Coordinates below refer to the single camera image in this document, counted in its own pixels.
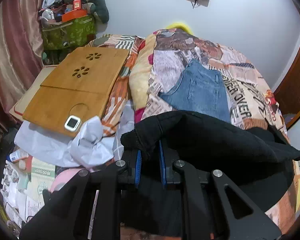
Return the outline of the white plastic bag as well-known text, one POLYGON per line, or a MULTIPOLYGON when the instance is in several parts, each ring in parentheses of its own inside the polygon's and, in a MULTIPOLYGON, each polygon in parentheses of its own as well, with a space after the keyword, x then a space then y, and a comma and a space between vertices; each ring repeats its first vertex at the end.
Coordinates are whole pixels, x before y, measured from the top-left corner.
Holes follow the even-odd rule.
POLYGON ((74 138, 24 121, 14 139, 19 148, 40 161, 60 167, 83 166, 87 169, 115 158, 113 142, 112 137, 103 136, 98 116, 83 123, 74 138))

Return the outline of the wooden door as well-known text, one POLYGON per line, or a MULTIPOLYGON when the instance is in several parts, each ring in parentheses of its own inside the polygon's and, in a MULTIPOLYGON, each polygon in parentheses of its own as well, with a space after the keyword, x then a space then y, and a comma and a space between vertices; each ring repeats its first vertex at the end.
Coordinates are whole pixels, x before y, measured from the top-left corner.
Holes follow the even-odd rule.
POLYGON ((292 127, 300 119, 300 48, 274 95, 286 127, 292 127))

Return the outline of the striped pink curtain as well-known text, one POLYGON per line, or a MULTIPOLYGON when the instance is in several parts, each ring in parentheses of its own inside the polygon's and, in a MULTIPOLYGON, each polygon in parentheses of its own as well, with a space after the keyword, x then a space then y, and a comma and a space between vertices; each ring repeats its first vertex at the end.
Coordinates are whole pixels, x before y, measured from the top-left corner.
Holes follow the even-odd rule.
POLYGON ((15 124, 12 106, 41 71, 43 41, 38 11, 43 0, 0 0, 0 129, 15 124))

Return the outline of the orange box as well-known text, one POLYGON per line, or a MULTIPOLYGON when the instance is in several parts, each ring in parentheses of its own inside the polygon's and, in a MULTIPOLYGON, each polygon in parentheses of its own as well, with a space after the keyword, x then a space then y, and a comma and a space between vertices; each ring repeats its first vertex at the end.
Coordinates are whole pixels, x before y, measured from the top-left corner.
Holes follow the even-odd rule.
POLYGON ((87 14, 87 11, 84 9, 72 10, 62 15, 62 22, 68 22, 80 17, 84 17, 87 16, 87 14))

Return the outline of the yellow floral pillow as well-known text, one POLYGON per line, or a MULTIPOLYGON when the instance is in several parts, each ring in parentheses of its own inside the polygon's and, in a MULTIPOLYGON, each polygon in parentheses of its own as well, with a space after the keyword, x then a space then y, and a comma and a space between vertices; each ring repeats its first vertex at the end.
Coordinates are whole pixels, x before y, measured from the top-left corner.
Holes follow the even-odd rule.
POLYGON ((148 80, 153 66, 155 34, 149 35, 139 46, 136 62, 129 76, 130 93, 135 110, 146 107, 148 80))

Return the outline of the wooden lap desk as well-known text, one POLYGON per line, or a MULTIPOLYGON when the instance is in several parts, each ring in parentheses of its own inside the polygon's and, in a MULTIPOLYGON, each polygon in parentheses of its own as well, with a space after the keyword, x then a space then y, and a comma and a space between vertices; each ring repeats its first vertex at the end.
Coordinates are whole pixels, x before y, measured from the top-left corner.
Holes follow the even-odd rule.
POLYGON ((102 117, 128 54, 127 49, 76 48, 42 82, 26 107, 23 119, 75 137, 84 122, 94 116, 102 117), (81 119, 75 132, 64 128, 70 115, 81 119))

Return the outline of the white digital timer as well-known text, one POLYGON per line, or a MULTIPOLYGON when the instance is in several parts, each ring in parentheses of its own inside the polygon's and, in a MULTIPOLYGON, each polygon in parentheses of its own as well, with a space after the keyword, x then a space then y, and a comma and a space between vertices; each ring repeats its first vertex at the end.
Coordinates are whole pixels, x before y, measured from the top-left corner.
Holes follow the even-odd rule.
POLYGON ((70 115, 64 124, 64 128, 69 132, 75 132, 81 125, 81 119, 78 116, 70 115))

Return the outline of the green patterned storage bag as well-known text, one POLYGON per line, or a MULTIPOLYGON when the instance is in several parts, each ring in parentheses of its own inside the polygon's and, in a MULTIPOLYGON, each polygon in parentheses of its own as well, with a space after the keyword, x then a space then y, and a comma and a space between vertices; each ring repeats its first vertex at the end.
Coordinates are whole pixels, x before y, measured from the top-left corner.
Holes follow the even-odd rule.
POLYGON ((95 34, 95 18, 87 15, 53 27, 43 28, 43 47, 45 50, 82 47, 93 40, 95 34))

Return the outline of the yellow round object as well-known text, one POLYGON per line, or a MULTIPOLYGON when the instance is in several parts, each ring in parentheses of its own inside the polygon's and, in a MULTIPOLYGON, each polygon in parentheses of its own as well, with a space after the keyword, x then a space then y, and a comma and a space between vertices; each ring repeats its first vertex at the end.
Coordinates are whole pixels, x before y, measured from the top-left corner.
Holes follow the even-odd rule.
POLYGON ((191 28, 188 25, 186 25, 185 23, 182 23, 182 22, 174 22, 174 23, 168 25, 166 27, 166 29, 181 29, 181 30, 185 31, 188 34, 193 35, 193 31, 191 30, 191 28))

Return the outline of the blue denim jeans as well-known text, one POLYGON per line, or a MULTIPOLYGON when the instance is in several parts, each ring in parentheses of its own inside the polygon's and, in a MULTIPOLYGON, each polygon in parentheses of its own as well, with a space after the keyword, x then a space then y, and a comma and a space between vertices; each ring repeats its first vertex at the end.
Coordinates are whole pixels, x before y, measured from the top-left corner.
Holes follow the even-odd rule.
POLYGON ((181 73, 177 83, 159 97, 176 110, 194 111, 230 122, 228 100, 222 76, 197 60, 181 73))

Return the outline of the printed newspaper pattern blanket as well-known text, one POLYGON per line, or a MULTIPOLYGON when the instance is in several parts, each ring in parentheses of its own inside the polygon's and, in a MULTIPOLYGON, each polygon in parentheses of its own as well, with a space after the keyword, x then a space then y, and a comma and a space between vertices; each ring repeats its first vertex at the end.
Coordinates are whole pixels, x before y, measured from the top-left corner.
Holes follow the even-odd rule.
MULTIPOLYGON (((275 127, 285 137, 285 122, 268 84, 254 65, 239 51, 208 40, 202 40, 181 29, 162 29, 156 35, 153 66, 150 71, 146 107, 135 110, 130 93, 129 76, 136 62, 139 46, 146 38, 133 37, 130 55, 117 78, 106 112, 102 118, 104 135, 114 136, 113 152, 123 153, 121 137, 142 120, 165 112, 177 111, 159 97, 178 81, 192 59, 206 69, 220 72, 226 90, 230 124, 247 130, 275 127)), ((294 179, 283 197, 265 211, 281 231, 286 232, 296 219, 300 197, 300 170, 293 161, 294 179)))

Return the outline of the grey plush toy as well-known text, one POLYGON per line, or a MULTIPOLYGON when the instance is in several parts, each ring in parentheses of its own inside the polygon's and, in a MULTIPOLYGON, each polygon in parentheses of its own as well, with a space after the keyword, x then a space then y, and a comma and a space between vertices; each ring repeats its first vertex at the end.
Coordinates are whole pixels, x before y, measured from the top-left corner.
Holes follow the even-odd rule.
MULTIPOLYGON (((65 4, 70 4, 74 0, 63 0, 65 4)), ((81 2, 93 3, 94 7, 91 9, 91 14, 96 15, 100 21, 105 24, 109 21, 109 11, 105 0, 81 0, 81 2)))

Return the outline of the black pants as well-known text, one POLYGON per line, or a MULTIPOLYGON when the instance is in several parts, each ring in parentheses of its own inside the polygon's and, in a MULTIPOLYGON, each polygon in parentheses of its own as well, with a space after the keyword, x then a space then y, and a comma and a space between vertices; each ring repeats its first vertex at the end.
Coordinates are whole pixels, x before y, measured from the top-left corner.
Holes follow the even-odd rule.
POLYGON ((121 137, 126 149, 138 149, 147 159, 160 142, 199 170, 224 172, 263 211, 287 192, 293 161, 300 159, 300 150, 273 126, 243 130, 191 111, 151 116, 121 137))

